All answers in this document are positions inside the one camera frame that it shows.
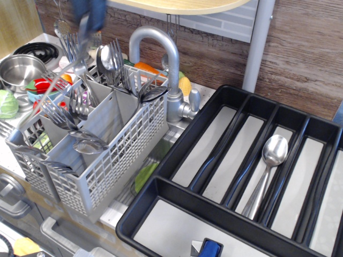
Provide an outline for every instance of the black cutlery tray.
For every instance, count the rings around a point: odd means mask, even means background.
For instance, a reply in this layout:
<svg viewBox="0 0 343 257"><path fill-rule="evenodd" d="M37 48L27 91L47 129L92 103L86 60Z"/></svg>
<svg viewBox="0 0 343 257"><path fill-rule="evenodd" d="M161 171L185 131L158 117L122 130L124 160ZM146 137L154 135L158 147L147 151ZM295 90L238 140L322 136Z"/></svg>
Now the black cutlery tray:
<svg viewBox="0 0 343 257"><path fill-rule="evenodd" d="M174 183L173 176L223 106L235 109L236 114L210 153L209 158L204 161L203 166L188 187ZM262 119L264 124L231 182L225 197L220 203L215 203L203 197L202 192L248 116ZM278 167L278 172L271 181L258 218L251 221L233 210L252 176L264 143L272 136L277 126L293 132L289 141L288 156L286 161ZM278 257L323 256L310 249L309 244L337 151L343 149L341 134L342 127L331 121L241 89L223 85L214 93L154 171L120 219L116 232L124 242L147 256L159 256L133 238L155 203L162 199L267 255ZM323 143L323 149L293 235L291 238L287 238L271 230L270 227L300 154L299 149L303 146L306 138ZM342 230L341 218L333 257L343 256Z"/></svg>

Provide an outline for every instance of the gray plastic cutlery basket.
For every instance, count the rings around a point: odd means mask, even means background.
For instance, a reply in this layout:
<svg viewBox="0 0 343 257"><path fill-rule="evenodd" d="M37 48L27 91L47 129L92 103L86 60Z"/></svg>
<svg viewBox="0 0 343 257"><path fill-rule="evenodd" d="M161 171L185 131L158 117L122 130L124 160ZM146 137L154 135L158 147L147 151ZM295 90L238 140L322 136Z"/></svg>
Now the gray plastic cutlery basket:
<svg viewBox="0 0 343 257"><path fill-rule="evenodd" d="M75 87L80 85L80 80L74 84ZM110 92L110 89L103 85L92 83L91 86L93 88L96 87L95 94L100 100L105 99ZM69 103L68 97L63 95L60 95L54 100L55 103L60 101L64 101L66 104ZM46 166L41 164L40 161L48 157L48 153L68 134L68 131L54 125L50 119L44 116L44 112L42 111L29 120L20 131L28 146L41 149L44 154L35 156L23 153L17 150L16 145L8 140L6 141L7 145L17 159L31 188L48 200L59 202L60 199L51 176Z"/></svg>
<svg viewBox="0 0 343 257"><path fill-rule="evenodd" d="M136 83L141 75L151 74L131 69ZM167 84L167 79L159 77ZM96 222L132 175L143 165L153 147L168 130L166 95L136 111L137 98L119 91L111 92L84 122L86 129L108 143L109 149L86 155L73 149L76 139L63 138L47 160L70 166L80 174L62 175L47 167L53 184L68 211Z"/></svg>

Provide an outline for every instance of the faucet handle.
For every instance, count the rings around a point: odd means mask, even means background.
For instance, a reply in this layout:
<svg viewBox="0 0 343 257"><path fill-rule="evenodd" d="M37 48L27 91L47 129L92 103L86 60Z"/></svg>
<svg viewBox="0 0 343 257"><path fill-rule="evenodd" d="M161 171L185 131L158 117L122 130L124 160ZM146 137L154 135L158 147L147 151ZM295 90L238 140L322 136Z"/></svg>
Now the faucet handle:
<svg viewBox="0 0 343 257"><path fill-rule="evenodd" d="M192 112L197 112L200 107L200 92L193 88L188 96L189 104L191 105Z"/></svg>

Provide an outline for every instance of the oven door handle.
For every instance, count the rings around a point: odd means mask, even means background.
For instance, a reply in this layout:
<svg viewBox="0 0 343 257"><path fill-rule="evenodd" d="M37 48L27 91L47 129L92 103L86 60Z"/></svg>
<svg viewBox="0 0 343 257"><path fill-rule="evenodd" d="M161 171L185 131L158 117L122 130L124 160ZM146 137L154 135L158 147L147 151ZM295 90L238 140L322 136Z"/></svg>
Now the oven door handle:
<svg viewBox="0 0 343 257"><path fill-rule="evenodd" d="M0 175L0 184L5 185L0 191L0 211L8 214L12 218L19 219L25 217L30 211L31 206L26 202L19 200L14 205L10 205L4 199L9 193L14 193L17 196L25 194L23 186L8 174Z"/></svg>
<svg viewBox="0 0 343 257"><path fill-rule="evenodd" d="M51 217L48 217L41 225L41 232L45 235L49 240L54 242L59 247L65 249L72 255L76 254L78 250L81 249L80 246L74 244L67 238L63 237L59 233L55 232L53 228L57 226L57 221Z"/></svg>

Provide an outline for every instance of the yellow toy vegetable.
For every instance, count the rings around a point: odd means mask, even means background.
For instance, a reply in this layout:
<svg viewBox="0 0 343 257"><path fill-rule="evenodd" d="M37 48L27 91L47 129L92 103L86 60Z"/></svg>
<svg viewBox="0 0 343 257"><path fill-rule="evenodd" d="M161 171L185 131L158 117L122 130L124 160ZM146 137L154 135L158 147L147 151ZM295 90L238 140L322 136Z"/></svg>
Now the yellow toy vegetable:
<svg viewBox="0 0 343 257"><path fill-rule="evenodd" d="M191 82L187 77L182 77L178 80L178 87L182 90L184 96L188 96L192 90Z"/></svg>

